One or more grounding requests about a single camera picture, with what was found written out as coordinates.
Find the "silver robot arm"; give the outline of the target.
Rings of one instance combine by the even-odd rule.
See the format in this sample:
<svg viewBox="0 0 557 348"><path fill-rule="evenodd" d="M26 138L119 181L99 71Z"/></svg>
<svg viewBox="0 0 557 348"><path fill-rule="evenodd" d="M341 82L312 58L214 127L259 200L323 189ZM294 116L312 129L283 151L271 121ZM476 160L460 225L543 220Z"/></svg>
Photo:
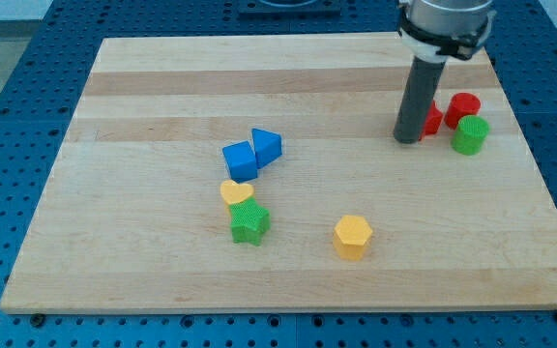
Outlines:
<svg viewBox="0 0 557 348"><path fill-rule="evenodd" d="M467 61L492 31L492 0L398 0L398 33L416 57L432 64Z"/></svg>

